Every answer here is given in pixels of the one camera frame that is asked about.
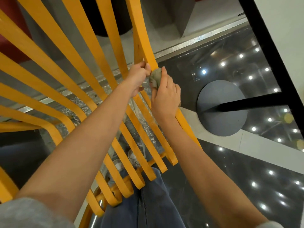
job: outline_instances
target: forearm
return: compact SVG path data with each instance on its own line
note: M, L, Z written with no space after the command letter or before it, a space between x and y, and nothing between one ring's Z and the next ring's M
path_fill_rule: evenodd
M74 221L122 122L130 88L124 82L67 136L17 197L32 197Z
M165 120L161 127L196 195L220 227L256 227L267 221L176 119Z

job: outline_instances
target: blue jeans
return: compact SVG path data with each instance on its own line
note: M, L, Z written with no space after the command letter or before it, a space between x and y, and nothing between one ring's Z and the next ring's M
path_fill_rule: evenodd
M153 168L153 171L157 176L155 180L150 181L143 174L146 185L142 189L133 185L133 195L127 199L123 197L116 207L107 206L101 228L185 228L159 170Z

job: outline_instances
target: person's right hand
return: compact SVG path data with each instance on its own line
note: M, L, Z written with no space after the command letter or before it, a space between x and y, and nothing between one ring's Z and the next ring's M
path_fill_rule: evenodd
M167 74L165 67L162 67L161 84L156 90L152 87L152 114L156 121L161 124L175 118L180 103L180 87L174 84L172 77Z

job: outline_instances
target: gray sleeve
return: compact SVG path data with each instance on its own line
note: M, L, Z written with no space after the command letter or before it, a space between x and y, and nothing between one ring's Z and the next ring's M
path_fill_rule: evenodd
M0 205L1 228L75 228L66 218L54 214L43 203L20 198Z
M277 222L270 221L257 226L257 228L283 228L283 226Z

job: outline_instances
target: gray rag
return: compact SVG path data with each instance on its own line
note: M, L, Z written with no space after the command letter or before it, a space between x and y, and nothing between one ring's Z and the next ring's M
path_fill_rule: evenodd
M149 76L149 82L152 83L152 86L155 87L157 90L161 84L161 68L155 69L151 72Z

